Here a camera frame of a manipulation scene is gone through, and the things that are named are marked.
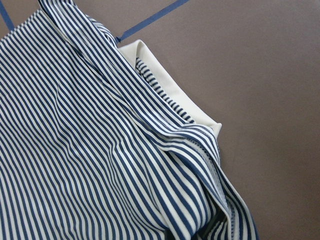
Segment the striped polo shirt white collar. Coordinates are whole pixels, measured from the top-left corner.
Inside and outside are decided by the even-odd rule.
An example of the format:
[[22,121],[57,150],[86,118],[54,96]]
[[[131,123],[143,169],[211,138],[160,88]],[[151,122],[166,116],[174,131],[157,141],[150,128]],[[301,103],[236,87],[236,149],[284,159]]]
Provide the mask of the striped polo shirt white collar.
[[71,0],[0,41],[3,240],[256,240],[222,125]]

